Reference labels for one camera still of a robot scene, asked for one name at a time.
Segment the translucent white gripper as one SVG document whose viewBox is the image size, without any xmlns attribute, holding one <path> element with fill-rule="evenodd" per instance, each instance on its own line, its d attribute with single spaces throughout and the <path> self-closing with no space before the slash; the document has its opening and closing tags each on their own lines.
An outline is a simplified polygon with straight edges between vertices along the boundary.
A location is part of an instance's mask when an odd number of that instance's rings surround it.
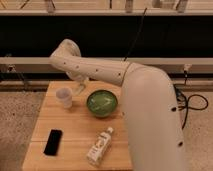
<svg viewBox="0 0 213 171">
<path fill-rule="evenodd" d="M 77 82 L 77 87 L 73 89 L 74 95 L 79 95 L 85 88 L 89 78 L 76 72 L 69 72 L 68 77 Z"/>
</svg>

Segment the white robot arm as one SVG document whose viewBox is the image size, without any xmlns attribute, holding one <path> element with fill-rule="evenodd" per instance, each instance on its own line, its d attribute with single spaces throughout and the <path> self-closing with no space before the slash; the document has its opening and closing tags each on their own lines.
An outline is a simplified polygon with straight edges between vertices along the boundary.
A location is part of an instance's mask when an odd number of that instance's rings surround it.
<svg viewBox="0 0 213 171">
<path fill-rule="evenodd" d="M 70 39 L 49 57 L 53 67 L 121 88 L 133 171 L 188 171 L 175 88 L 168 74 L 129 61 L 86 58 Z"/>
</svg>

